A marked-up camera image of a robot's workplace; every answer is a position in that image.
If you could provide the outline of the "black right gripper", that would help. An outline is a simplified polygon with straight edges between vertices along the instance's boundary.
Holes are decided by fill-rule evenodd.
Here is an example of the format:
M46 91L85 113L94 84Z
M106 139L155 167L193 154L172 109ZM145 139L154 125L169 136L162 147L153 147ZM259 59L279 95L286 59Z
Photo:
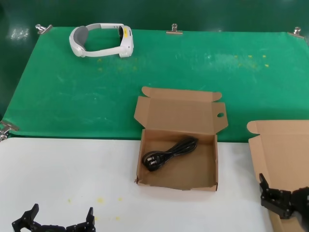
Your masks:
M289 219L292 216L309 218L309 188L299 188L293 192L270 188L262 173L259 174L261 205L280 216Z

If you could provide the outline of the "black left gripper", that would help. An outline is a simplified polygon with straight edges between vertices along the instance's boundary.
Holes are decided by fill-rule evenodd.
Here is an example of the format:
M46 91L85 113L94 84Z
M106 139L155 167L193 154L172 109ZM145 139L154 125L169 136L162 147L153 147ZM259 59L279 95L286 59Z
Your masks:
M39 205L34 206L25 211L21 218L12 223L14 232L21 232L26 228L31 232L96 232L95 217L93 215L93 207L89 208L85 222L68 226L67 228L58 225L40 225L34 221L39 211Z

